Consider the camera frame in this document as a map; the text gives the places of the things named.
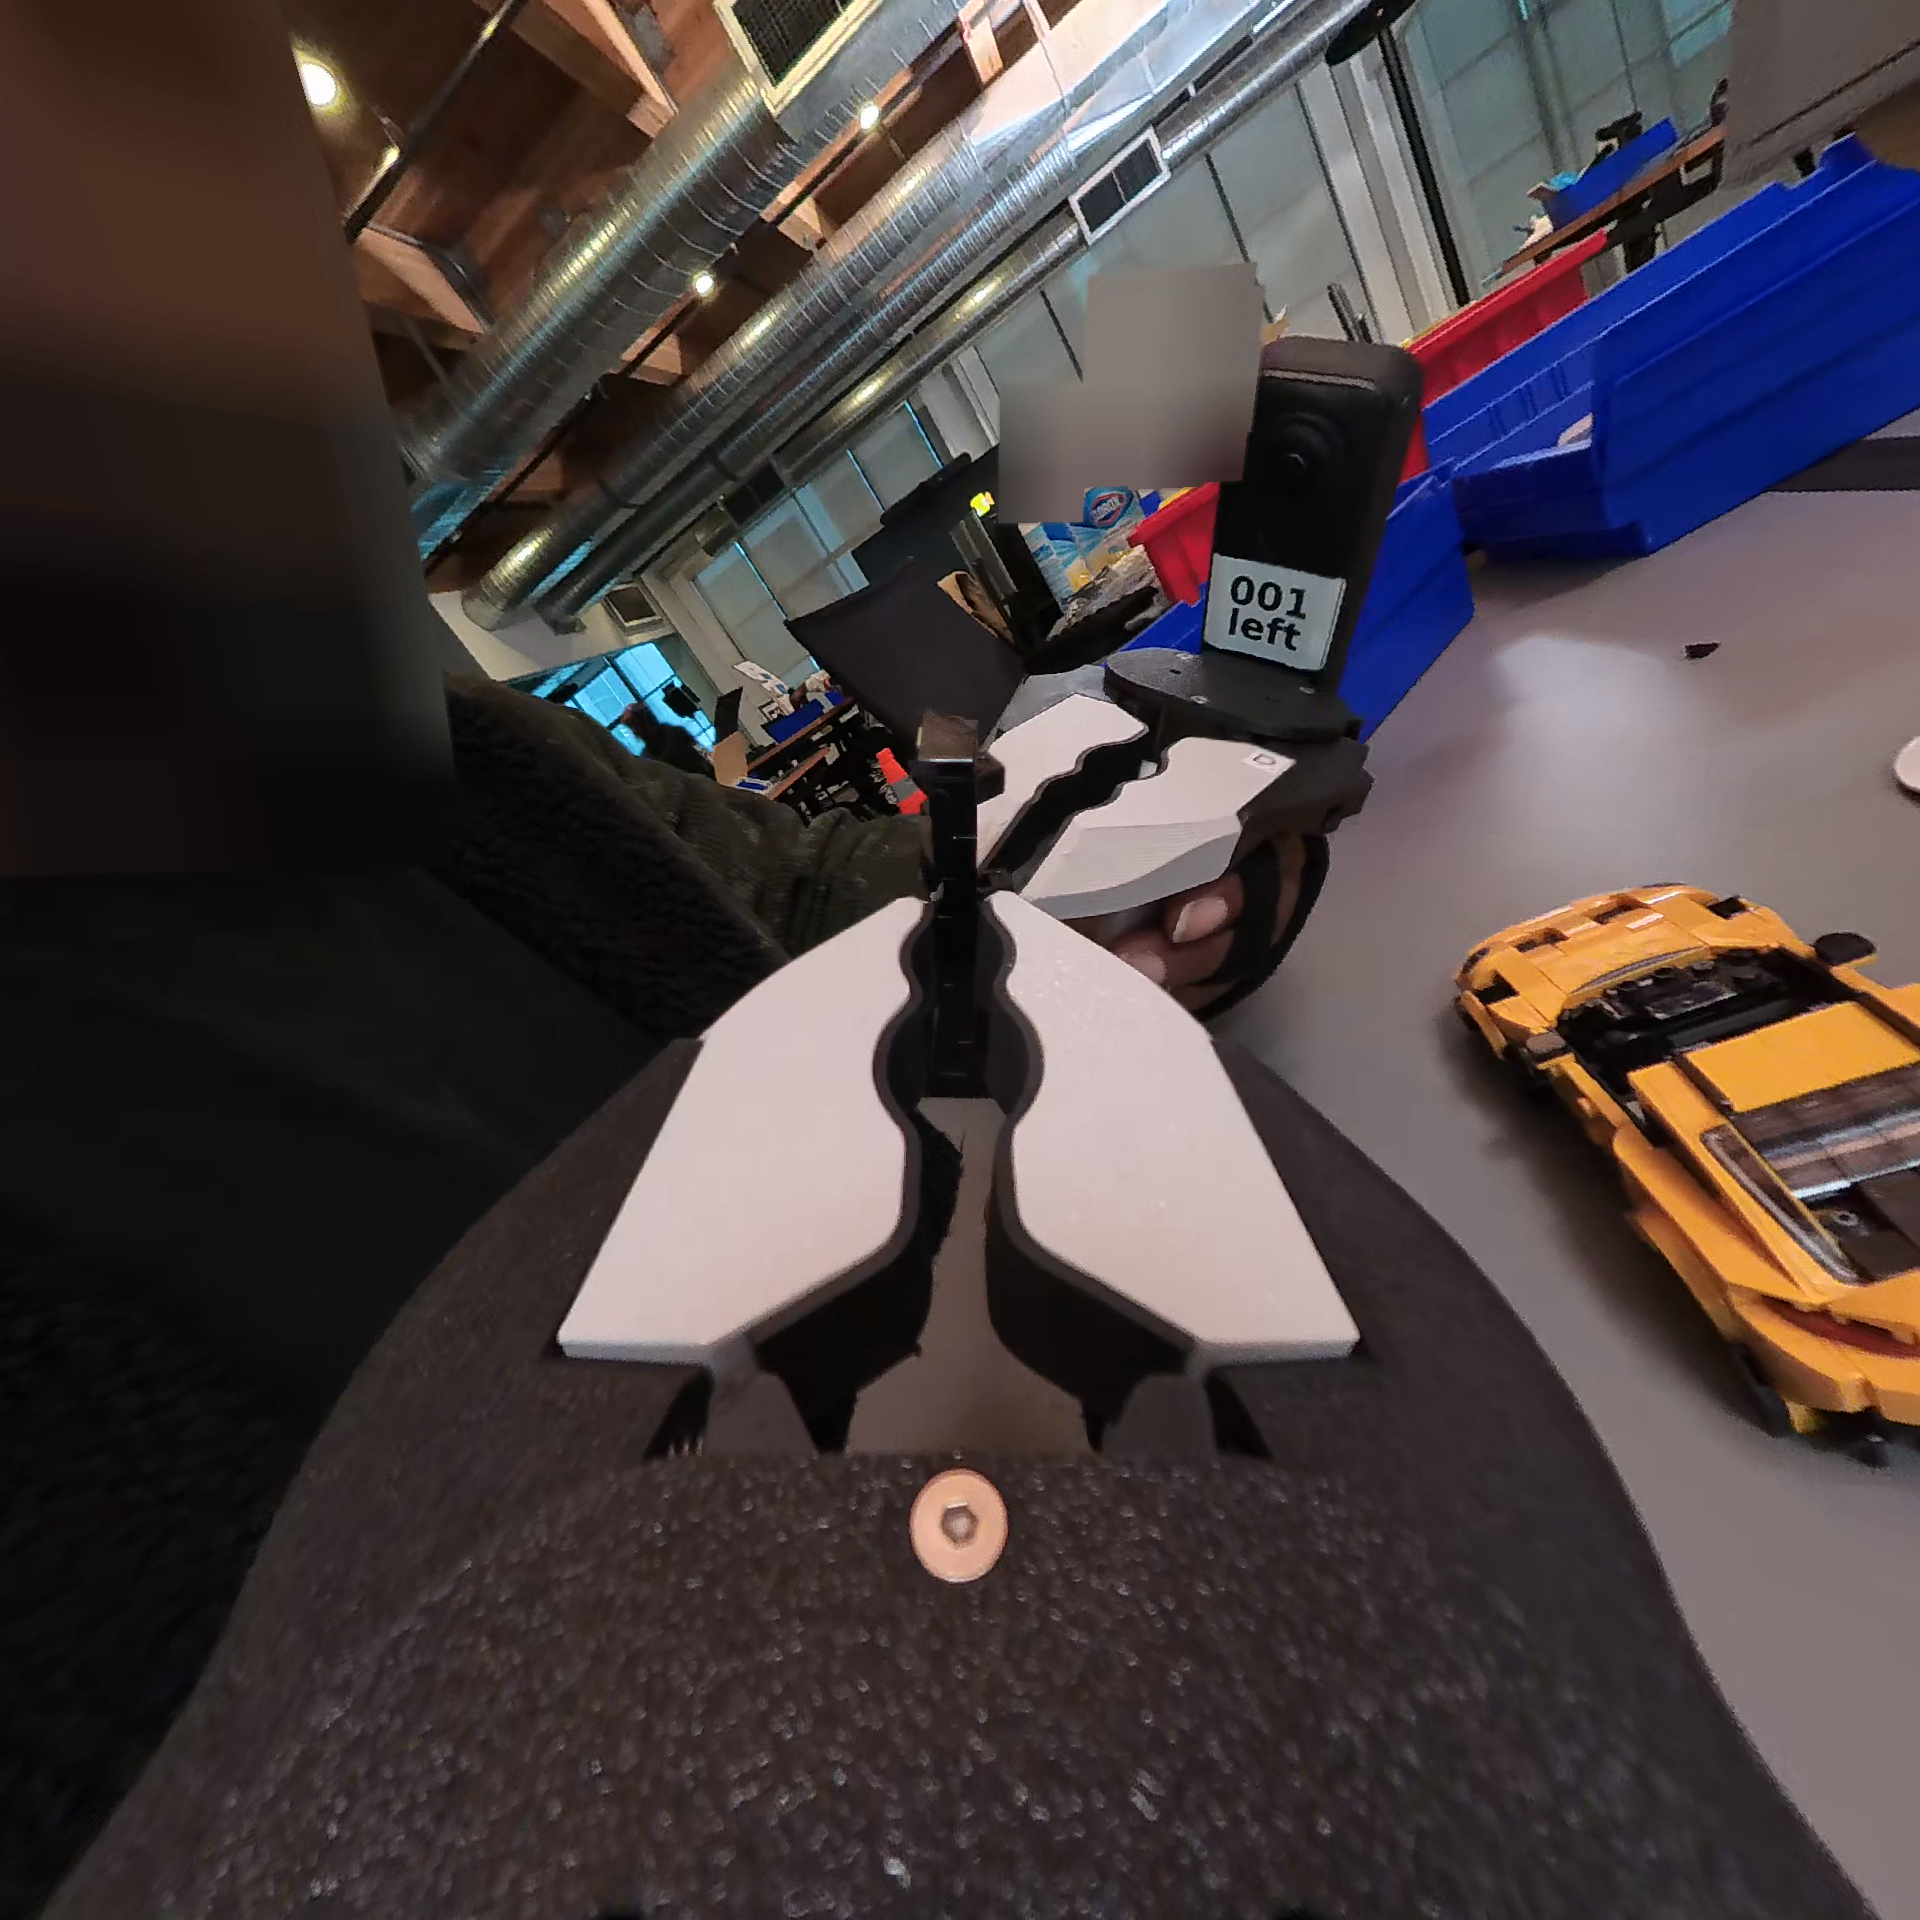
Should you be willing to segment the person's left hand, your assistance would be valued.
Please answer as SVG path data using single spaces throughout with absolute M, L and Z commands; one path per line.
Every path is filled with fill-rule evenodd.
M 1207 1017 L 1247 992 L 1277 958 L 1301 887 L 1299 850 L 1267 847 L 1234 871 L 1151 907 L 1143 924 L 1114 937 L 1109 951 L 1181 1008 Z

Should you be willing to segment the red storage bin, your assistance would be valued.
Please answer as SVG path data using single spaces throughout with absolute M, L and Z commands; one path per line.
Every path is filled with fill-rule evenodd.
M 1423 473 L 1430 464 L 1429 441 L 1438 434 L 1438 403 L 1583 305 L 1589 298 L 1583 268 L 1605 247 L 1605 232 L 1593 232 L 1545 260 L 1527 266 L 1524 272 L 1411 343 L 1409 352 L 1423 371 L 1423 425 L 1409 446 L 1403 480 Z M 1130 536 L 1130 544 L 1145 554 L 1158 587 L 1172 603 L 1197 603 L 1209 579 L 1217 497 L 1219 486 L 1181 491 Z

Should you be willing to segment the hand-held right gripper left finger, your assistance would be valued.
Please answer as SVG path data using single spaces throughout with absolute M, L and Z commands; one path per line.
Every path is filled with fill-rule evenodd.
M 561 1355 L 769 1376 L 817 1450 L 917 1358 L 963 1185 L 921 1115 L 929 906 L 891 904 L 775 972 L 639 1080 L 662 1107 L 561 1320 Z

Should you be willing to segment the person's left forearm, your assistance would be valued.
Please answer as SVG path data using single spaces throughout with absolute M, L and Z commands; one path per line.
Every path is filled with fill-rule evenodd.
M 601 1002 L 645 1047 L 702 1033 L 763 979 L 929 897 L 917 818 L 804 820 L 633 756 L 577 711 L 446 675 L 446 887 Z

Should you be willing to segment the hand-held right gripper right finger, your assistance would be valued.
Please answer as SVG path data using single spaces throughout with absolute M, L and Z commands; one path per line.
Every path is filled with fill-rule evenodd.
M 1351 1361 L 1361 1329 L 1233 1064 L 1172 996 L 994 897 L 991 1330 L 1100 1448 L 1141 1386 Z

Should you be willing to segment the black office chair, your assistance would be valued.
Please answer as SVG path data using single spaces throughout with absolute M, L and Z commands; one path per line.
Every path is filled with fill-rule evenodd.
M 906 747 L 918 742 L 929 713 L 969 722 L 975 746 L 988 747 L 1023 681 L 1015 644 L 956 603 L 917 563 L 790 615 L 786 628 Z

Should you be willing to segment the yellow black lego spoiler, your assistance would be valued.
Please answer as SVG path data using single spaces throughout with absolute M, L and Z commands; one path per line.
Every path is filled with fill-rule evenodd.
M 918 980 L 926 1092 L 982 1097 L 990 1019 L 980 988 L 978 808 L 1004 791 L 975 722 L 926 711 L 913 776 L 930 833 L 929 920 L 913 958 Z

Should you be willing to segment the black floor lamp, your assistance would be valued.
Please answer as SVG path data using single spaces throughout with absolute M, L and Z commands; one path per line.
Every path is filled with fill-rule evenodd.
M 1443 188 L 1434 140 L 1401 43 L 1401 20 L 1413 9 L 1414 3 L 1357 4 L 1339 34 L 1332 36 L 1325 67 L 1334 75 L 1351 68 L 1348 92 L 1367 120 L 1367 138 L 1374 144 L 1378 171 L 1388 176 L 1388 155 L 1394 154 L 1409 182 L 1409 192 L 1420 195 L 1421 214 L 1399 211 L 1396 226 L 1403 234 L 1411 260 L 1414 258 L 1413 228 L 1423 228 L 1423 257 L 1430 260 L 1436 282 L 1447 287 L 1445 311 L 1452 315 L 1475 303 L 1476 287 L 1468 276 L 1450 195 Z

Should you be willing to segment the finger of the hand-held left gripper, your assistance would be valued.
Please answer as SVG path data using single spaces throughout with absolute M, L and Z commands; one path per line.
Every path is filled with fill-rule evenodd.
M 1150 729 L 1097 697 L 1068 697 L 1004 732 L 988 759 L 999 787 L 975 804 L 975 875 L 1017 889 L 1085 812 L 1141 778 Z
M 1020 898 L 1055 922 L 1100 922 L 1217 880 L 1295 764 L 1250 744 L 1178 742 L 1155 776 L 1070 816 Z

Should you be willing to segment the yellow lego car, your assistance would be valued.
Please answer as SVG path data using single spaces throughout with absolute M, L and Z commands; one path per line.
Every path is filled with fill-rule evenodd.
M 1459 1019 L 1615 1168 L 1766 1434 L 1918 1436 L 1918 991 L 1869 939 L 1655 880 L 1492 932 Z

